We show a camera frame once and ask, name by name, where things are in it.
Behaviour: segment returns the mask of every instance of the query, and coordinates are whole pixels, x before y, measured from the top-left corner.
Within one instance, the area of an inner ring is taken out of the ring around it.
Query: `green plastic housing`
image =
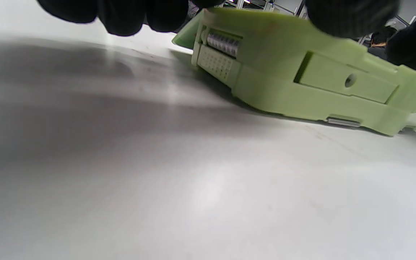
[[[196,19],[173,42],[193,43],[192,64],[246,104],[391,136],[416,129],[416,71],[292,16],[212,8]]]

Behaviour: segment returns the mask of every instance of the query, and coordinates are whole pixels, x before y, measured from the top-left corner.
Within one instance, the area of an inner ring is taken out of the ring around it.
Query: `white table surface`
[[[0,260],[416,260],[416,133],[239,107],[171,38],[0,0]]]

